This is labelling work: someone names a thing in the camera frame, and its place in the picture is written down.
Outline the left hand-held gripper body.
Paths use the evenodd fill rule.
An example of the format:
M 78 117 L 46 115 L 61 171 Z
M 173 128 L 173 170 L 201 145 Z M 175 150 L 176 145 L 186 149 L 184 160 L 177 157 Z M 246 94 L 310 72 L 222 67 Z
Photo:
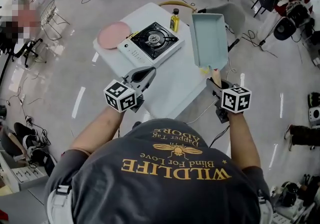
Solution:
M 145 79 L 134 79 L 127 75 L 121 81 L 112 80 L 103 90 L 106 103 L 119 113 L 129 109 L 137 112 L 144 103 Z

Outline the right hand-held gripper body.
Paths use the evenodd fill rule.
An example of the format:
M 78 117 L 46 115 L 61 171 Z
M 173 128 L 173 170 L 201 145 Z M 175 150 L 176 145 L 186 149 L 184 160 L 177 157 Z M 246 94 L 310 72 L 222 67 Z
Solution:
M 245 87 L 222 89 L 218 96 L 216 114 L 222 124 L 229 121 L 228 113 L 239 114 L 250 108 L 252 91 Z

